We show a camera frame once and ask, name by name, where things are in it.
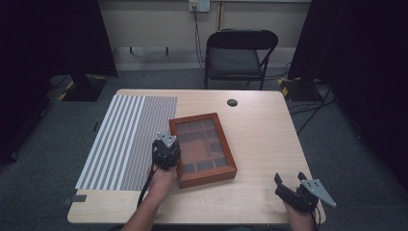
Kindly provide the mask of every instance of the black equipment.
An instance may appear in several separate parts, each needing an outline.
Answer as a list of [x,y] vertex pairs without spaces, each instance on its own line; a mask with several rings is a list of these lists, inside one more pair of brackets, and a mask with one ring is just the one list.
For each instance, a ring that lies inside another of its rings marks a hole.
[[298,211],[308,213],[315,211],[319,199],[332,207],[337,206],[319,180],[308,180],[301,171],[297,175],[297,178],[301,184],[299,188],[296,189],[296,192],[293,192],[282,184],[282,179],[279,174],[276,173],[274,178],[277,185],[275,193],[279,195],[283,201]]
[[179,141],[175,136],[161,133],[158,134],[158,137],[160,139],[152,143],[153,163],[164,170],[175,167],[181,154]]

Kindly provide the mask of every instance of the gray carpet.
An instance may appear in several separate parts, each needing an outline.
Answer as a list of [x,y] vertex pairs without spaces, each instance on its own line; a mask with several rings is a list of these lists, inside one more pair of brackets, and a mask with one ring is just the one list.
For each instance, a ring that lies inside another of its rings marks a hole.
[[[270,68],[269,75],[284,68]],[[109,230],[115,225],[77,225],[66,220],[66,196],[75,184],[113,95],[119,89],[203,89],[201,69],[120,71],[108,80],[97,102],[63,102],[58,96],[65,79],[50,91],[47,114],[18,150],[14,164],[0,166],[0,230]],[[59,83],[63,76],[52,79]],[[214,90],[256,90],[245,82],[210,81]],[[267,81],[264,90],[280,90]],[[322,94],[328,91],[319,85]],[[334,99],[328,95],[328,101]],[[316,105],[288,102],[292,113]],[[299,130],[313,111],[293,115]],[[299,134],[310,170],[338,204],[325,207],[327,221],[320,230],[408,230],[408,196],[392,173],[358,138],[341,107],[331,103],[307,123]],[[161,230],[221,230],[219,226],[158,226]],[[250,227],[263,230],[266,227]]]

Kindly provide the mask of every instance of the black and white stripes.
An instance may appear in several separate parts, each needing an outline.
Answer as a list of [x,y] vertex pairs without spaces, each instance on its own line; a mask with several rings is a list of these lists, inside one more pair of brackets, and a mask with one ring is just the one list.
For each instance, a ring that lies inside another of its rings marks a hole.
[[157,133],[169,133],[176,97],[115,95],[76,189],[139,191]]

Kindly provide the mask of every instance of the wooden tray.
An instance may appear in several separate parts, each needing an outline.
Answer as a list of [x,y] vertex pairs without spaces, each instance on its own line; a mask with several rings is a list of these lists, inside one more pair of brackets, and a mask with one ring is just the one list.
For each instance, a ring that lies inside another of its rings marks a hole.
[[180,189],[235,178],[237,167],[216,113],[174,118],[169,124],[180,142]]

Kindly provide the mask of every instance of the electrical outlet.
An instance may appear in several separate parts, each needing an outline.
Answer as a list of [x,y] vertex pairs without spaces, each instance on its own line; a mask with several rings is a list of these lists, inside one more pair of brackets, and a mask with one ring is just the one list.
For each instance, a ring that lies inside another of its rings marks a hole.
[[208,13],[210,11],[210,0],[189,0],[189,12]]
[[200,0],[200,4],[198,6],[199,12],[209,12],[210,11],[210,0]]
[[189,0],[189,12],[194,12],[193,7],[195,7],[195,11],[198,12],[199,3],[199,0]]

